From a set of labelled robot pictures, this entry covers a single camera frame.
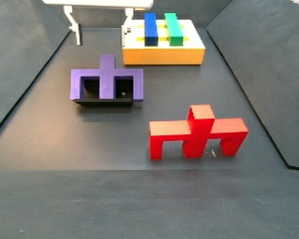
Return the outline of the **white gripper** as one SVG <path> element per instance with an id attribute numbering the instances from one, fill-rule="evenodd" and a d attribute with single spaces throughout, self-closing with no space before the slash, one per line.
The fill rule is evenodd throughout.
<path id="1" fill-rule="evenodd" d="M 126 20 L 122 25 L 122 46 L 124 46 L 124 39 L 131 32 L 131 21 L 134 18 L 134 8 L 147 10 L 154 5 L 154 0 L 43 0 L 48 5 L 64 6 L 64 14 L 71 23 L 70 30 L 75 33 L 76 43 L 82 45 L 82 30 L 80 24 L 75 21 L 72 13 L 74 7 L 96 7 L 96 8 L 126 8 Z"/>

